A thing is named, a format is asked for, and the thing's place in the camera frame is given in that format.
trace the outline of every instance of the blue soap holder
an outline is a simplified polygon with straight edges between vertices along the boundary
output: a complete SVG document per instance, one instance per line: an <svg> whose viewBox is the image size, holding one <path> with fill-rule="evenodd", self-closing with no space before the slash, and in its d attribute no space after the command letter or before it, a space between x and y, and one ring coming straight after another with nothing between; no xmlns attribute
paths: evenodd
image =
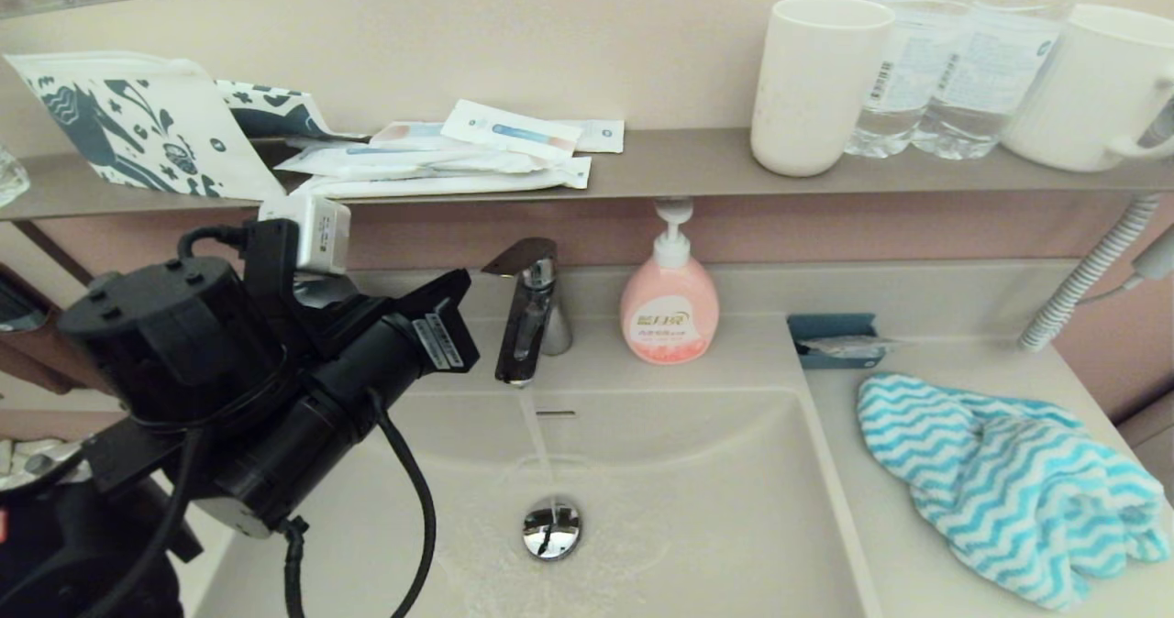
<svg viewBox="0 0 1174 618"><path fill-rule="evenodd" d="M799 355L799 365L805 369L875 368L884 358L884 352L875 357L839 358L830 357L798 343L804 338L876 336L877 330L872 327L873 320L876 320L876 314L871 313L801 314L788 316L787 328L791 330L795 351Z"/></svg>

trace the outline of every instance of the label sticker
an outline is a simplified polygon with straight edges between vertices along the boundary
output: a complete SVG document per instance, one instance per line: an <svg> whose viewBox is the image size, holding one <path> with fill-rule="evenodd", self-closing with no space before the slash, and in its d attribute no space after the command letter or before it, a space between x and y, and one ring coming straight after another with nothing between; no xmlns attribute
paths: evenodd
<svg viewBox="0 0 1174 618"><path fill-rule="evenodd" d="M688 361L709 345L693 322L693 303L677 295L647 302L632 315L628 331L634 350L661 363Z"/></svg>
<svg viewBox="0 0 1174 618"><path fill-rule="evenodd" d="M452 336L448 335L448 329L440 321L440 315L430 313L424 317L427 318L429 325L432 327L432 334L440 344L440 350L444 351L444 356L448 360L448 363L453 368L465 368L465 360L460 358L460 352L457 351L457 343L452 342Z"/></svg>
<svg viewBox="0 0 1174 618"><path fill-rule="evenodd" d="M938 100L976 112L1014 112L1059 34L1054 20L974 8L942 75Z"/></svg>
<svg viewBox="0 0 1174 618"><path fill-rule="evenodd" d="M328 215L323 215L318 220L318 250L325 253L330 247L330 220Z"/></svg>
<svg viewBox="0 0 1174 618"><path fill-rule="evenodd" d="M960 32L957 15L897 8L880 72L869 88L868 108L908 112L929 103Z"/></svg>
<svg viewBox="0 0 1174 618"><path fill-rule="evenodd" d="M437 370L448 370L448 358L445 356L444 351L440 349L440 343L437 342L436 335L432 332L432 328L429 327L426 320L414 320L412 321L412 327L416 329L416 337L420 340L424 345L424 350L429 352L432 357L432 365Z"/></svg>

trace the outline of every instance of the white sink basin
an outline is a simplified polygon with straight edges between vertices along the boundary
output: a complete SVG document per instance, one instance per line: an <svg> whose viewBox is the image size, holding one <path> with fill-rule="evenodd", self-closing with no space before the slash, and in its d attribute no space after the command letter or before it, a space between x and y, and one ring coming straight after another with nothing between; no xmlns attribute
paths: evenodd
<svg viewBox="0 0 1174 618"><path fill-rule="evenodd" d="M518 394L405 396L391 411L427 476L436 564L411 616L879 618L826 443L785 389L535 392L553 456L537 464ZM538 501L583 536L540 563ZM303 504L310 617L390 614L420 555L417 497L378 431ZM198 616L284 616L281 537L236 537Z"/></svg>

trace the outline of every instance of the pink wall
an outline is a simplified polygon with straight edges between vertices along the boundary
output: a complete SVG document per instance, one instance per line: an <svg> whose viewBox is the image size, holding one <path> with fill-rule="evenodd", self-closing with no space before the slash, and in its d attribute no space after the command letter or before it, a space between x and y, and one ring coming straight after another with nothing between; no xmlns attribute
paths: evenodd
<svg viewBox="0 0 1174 618"><path fill-rule="evenodd" d="M704 262L1071 257L1086 254L1128 197L1079 193L962 193L709 197L687 227ZM42 222L94 273L174 255L194 226L248 213L189 211ZM1152 236L1174 222L1160 211ZM659 223L647 201L363 206L351 267L481 267L514 240L545 235L574 266L642 262ZM1124 278L1119 270L1106 283ZM1163 389L1174 367L1174 289L1143 284L1077 315L1057 347L1111 416Z"/></svg>

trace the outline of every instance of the zigzag pattern towel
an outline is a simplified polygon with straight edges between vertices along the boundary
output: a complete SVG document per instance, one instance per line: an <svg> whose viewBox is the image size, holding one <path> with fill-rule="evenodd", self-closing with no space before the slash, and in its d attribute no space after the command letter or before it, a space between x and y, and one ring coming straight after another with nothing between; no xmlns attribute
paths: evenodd
<svg viewBox="0 0 1174 618"><path fill-rule="evenodd" d="M1126 560L1166 560L1162 485L1053 404L882 372L857 411L873 457L963 563L1045 609L1088 595Z"/></svg>

